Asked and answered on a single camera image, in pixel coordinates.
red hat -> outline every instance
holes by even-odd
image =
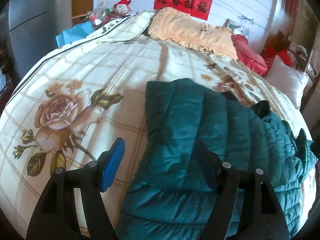
[[[116,3],[115,4],[115,7],[117,6],[117,5],[119,5],[119,4],[126,4],[126,5],[129,5],[131,3],[131,0],[121,0],[120,2],[118,2],[118,3]]]

plastic bag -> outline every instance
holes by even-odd
[[[101,3],[93,11],[88,12],[89,21],[92,24],[94,30],[101,28],[103,25],[111,20],[109,16],[111,12],[111,7],[107,2]]]
[[[91,33],[93,33],[93,29],[90,22],[80,23],[56,36],[56,42],[58,47],[61,47],[73,41],[84,39]]]

gray appliance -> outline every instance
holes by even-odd
[[[14,63],[14,83],[56,48],[49,0],[10,0],[2,11],[1,34]]]

red pillow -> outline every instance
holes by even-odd
[[[231,38],[239,60],[250,70],[261,76],[265,76],[269,71],[266,62],[260,55],[251,49],[248,40],[241,34],[232,35]]]
[[[280,52],[277,52],[272,46],[268,46],[266,51],[262,55],[263,59],[266,62],[268,69],[270,69],[272,67],[273,62],[274,62],[277,55],[282,59],[284,64],[286,64],[287,66],[290,67],[292,65],[292,60],[287,55],[287,50],[288,50],[288,48],[286,48]]]
[[[288,56],[287,51],[288,48],[279,52],[278,55],[282,59],[283,63],[290,67],[292,65],[292,59]]]

blue paper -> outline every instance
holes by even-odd
[[[73,41],[81,40],[93,33],[91,22],[80,23],[68,30],[64,30],[60,35],[56,36],[58,47]]]

